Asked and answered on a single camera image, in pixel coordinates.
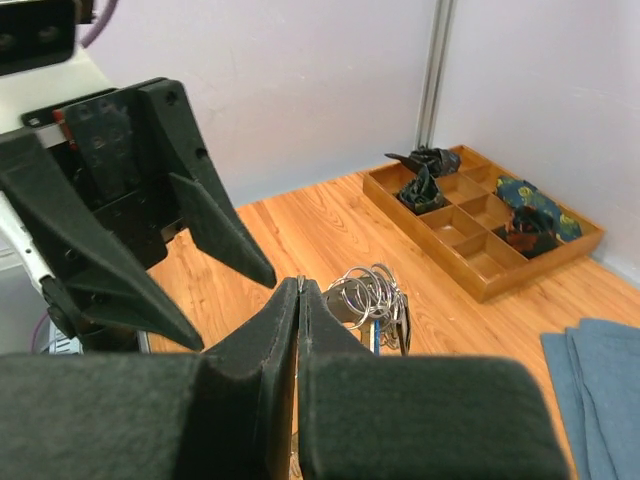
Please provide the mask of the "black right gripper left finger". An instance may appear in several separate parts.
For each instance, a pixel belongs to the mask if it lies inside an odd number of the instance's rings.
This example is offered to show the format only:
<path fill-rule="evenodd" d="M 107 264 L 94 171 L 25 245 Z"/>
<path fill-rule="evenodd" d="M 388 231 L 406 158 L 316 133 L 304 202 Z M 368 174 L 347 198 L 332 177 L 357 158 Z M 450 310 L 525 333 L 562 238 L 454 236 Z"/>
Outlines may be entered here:
<path fill-rule="evenodd" d="M 298 283 L 201 354 L 8 355 L 5 479 L 285 479 Z"/>

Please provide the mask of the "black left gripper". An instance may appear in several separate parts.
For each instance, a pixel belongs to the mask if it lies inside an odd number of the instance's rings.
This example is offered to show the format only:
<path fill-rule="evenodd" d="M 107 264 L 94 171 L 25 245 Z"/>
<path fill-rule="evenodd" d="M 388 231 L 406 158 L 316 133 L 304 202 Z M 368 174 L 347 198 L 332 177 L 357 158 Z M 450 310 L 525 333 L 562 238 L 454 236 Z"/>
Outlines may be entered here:
<path fill-rule="evenodd" d="M 183 85 L 156 81 L 137 98 L 168 174 L 133 90 L 107 89 L 24 113 L 25 126 L 60 128 L 64 140 L 49 148 L 60 167 L 37 135 L 4 134 L 1 191 L 49 268 L 40 284 L 52 320 L 84 350 L 131 351 L 146 331 L 200 351 L 198 332 L 144 269 L 166 258 L 173 236 L 163 230 L 180 222 L 179 207 L 200 251 L 265 287 L 277 277 L 232 205 Z"/>

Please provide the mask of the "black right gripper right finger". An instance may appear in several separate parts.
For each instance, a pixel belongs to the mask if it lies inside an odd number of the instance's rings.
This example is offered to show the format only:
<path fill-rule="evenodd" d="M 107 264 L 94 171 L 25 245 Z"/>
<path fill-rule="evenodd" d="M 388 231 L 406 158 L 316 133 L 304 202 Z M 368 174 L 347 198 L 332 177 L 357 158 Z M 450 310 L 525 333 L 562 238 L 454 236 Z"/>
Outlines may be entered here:
<path fill-rule="evenodd" d="M 538 383 L 519 362 L 377 356 L 299 293 L 299 460 L 307 479 L 566 479 Z"/>

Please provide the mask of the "metal disc with keyrings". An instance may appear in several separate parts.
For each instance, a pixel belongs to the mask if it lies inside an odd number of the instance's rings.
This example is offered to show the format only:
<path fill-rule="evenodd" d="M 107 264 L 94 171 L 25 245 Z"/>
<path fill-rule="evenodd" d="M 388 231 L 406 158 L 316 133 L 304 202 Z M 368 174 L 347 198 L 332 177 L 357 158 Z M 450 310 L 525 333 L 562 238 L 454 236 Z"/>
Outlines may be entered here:
<path fill-rule="evenodd" d="M 354 266 L 334 280 L 322 296 L 334 317 L 372 353 L 378 355 L 385 348 L 402 356 L 410 353 L 408 296 L 388 266 Z"/>

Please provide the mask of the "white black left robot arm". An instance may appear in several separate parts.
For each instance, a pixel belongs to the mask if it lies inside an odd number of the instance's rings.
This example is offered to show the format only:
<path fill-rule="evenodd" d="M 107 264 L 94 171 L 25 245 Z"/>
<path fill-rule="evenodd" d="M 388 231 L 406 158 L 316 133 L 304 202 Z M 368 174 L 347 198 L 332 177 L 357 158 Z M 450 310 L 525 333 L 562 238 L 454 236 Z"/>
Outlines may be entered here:
<path fill-rule="evenodd" d="M 110 84 L 84 52 L 1 60 L 1 234 L 54 325 L 85 351 L 200 334 L 150 277 L 187 232 L 266 287 L 276 274 L 213 165 L 184 85 Z"/>

